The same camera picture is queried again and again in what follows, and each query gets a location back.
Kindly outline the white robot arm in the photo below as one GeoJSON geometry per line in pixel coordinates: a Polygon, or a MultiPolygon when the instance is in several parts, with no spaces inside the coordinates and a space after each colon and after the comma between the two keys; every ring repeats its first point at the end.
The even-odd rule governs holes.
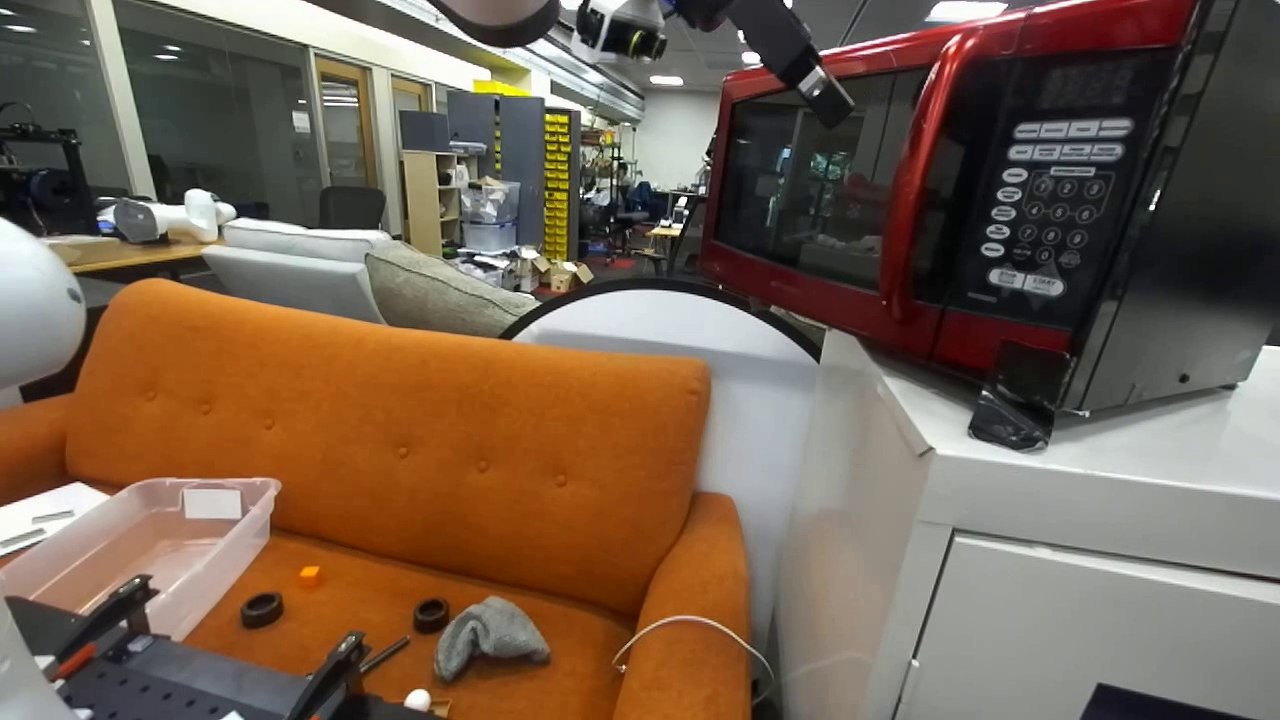
{"type": "MultiPolygon", "coordinates": [[[[518,46],[554,28],[558,0],[431,0],[461,30],[479,43],[518,46]]],[[[733,23],[758,62],[792,87],[829,128],[855,112],[855,100],[823,68],[810,30],[784,0],[579,0],[571,30],[584,46],[633,60],[658,60],[667,21],[697,30],[733,23]]]]}

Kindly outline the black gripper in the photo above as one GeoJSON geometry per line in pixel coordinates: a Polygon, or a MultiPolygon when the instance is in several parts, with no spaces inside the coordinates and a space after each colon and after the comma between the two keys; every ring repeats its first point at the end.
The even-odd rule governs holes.
{"type": "Polygon", "coordinates": [[[851,94],[823,68],[802,21],[784,0],[663,0],[663,13],[699,30],[733,21],[758,62],[792,87],[823,128],[851,114],[851,94]]]}

